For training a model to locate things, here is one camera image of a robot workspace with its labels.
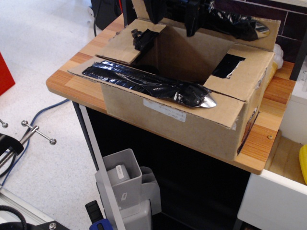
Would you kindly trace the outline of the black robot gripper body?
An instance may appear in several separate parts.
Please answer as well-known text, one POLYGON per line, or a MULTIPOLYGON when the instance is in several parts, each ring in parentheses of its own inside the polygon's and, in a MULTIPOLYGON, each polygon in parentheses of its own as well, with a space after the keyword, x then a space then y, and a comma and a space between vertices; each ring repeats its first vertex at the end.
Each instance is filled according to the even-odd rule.
POLYGON ((196 9, 213 9, 215 7, 214 0, 167 0, 167 11, 185 11, 188 8, 196 9))

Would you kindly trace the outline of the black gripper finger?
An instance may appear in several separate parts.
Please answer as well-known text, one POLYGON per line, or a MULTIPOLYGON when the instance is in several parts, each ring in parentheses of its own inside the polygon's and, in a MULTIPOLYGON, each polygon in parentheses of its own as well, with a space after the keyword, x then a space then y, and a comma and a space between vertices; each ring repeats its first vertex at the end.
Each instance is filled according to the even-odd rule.
POLYGON ((151 22, 159 23, 167 13, 166 0, 144 0, 146 11, 151 22))
POLYGON ((208 17, 208 7, 205 0, 189 0, 185 9, 185 28, 187 37, 195 35, 202 28, 208 17))

